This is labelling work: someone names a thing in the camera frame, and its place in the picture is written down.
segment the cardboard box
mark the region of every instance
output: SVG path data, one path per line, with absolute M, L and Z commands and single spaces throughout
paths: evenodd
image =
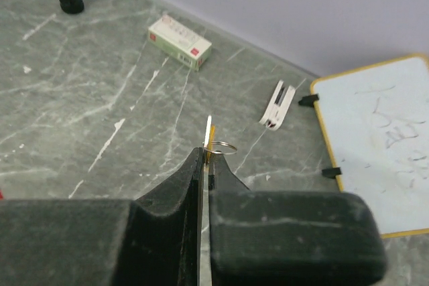
M 168 15 L 149 27 L 148 41 L 188 67 L 199 70 L 210 56 L 212 43 Z

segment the yellow whiteboard frame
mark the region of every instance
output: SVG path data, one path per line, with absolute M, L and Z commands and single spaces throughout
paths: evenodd
M 421 58 L 421 59 L 423 59 L 423 61 L 426 63 L 426 66 L 429 70 L 429 59 L 428 59 L 428 57 L 426 57 L 424 54 L 411 54 L 411 55 L 407 55 L 407 56 L 404 56 L 401 58 L 396 58 L 394 60 L 387 60 L 387 61 L 384 61 L 381 63 L 356 68 L 354 70 L 348 70 L 346 72 L 342 72 L 339 74 L 333 74 L 333 75 L 325 76 L 322 78 L 318 78 L 317 80 L 314 80 L 311 83 L 310 93 L 311 94 L 317 94 L 315 89 L 314 89 L 314 86 L 319 82 L 323 82 L 325 80 L 330 80 L 333 78 L 341 77 L 341 76 L 352 74 L 352 73 L 362 72 L 362 71 L 368 70 L 370 68 L 380 67 L 380 66 L 391 64 L 394 62 L 399 62 L 401 60 L 407 60 L 410 58 Z M 332 163 L 332 167 L 338 167 L 338 163 L 336 162 L 336 160 L 334 158 L 334 153 L 332 152 L 332 146 L 330 144 L 328 133 L 326 131 L 326 126 L 325 126 L 325 123 L 323 120 L 323 116 L 322 116 L 322 113 L 320 112 L 320 108 L 319 108 L 317 101 L 314 102 L 314 109 L 316 110 L 317 119 L 319 120 L 320 128 L 322 129 L 323 138 L 324 138 L 324 141 L 326 143 L 326 147 L 328 149 L 329 159 Z M 344 185 L 343 185 L 343 181 L 341 180 L 341 175 L 337 175 L 335 177 L 335 179 L 336 179 L 336 184 L 338 184 L 338 187 L 339 187 L 340 191 L 342 192 L 344 190 Z M 381 237 L 382 238 L 394 238 L 394 237 L 412 236 L 412 235 L 416 235 L 416 234 L 428 234 L 428 233 L 429 233 L 429 228 L 425 228 L 425 229 L 409 230 L 409 231 L 402 231 L 402 232 L 392 232 L 390 234 L 381 234 Z

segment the white stapler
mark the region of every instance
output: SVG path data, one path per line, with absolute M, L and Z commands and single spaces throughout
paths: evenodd
M 294 98 L 295 90 L 293 86 L 289 86 L 286 90 L 283 81 L 280 80 L 259 123 L 272 131 L 278 130 Z

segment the whiteboard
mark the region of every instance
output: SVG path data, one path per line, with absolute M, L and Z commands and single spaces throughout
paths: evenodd
M 315 80 L 314 104 L 340 190 L 384 237 L 429 232 L 429 64 L 424 56 Z

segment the handwriting on whiteboard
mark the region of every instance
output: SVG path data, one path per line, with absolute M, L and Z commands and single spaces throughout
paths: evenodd
M 386 92 L 393 90 L 395 86 L 382 89 L 370 88 L 369 90 L 355 92 L 355 94 L 375 94 L 377 98 L 374 102 L 374 109 L 371 116 L 375 121 L 375 126 L 383 133 L 385 149 L 396 146 L 401 149 L 401 142 L 404 140 L 416 139 L 420 136 L 421 126 L 426 120 L 402 117 L 384 109 L 384 101 L 389 100 Z M 401 170 L 396 171 L 399 178 L 408 177 L 410 188 L 414 187 L 417 178 L 426 180 L 429 177 L 429 157 L 426 152 L 418 149 L 413 150 L 409 157 L 397 159 L 395 161 Z

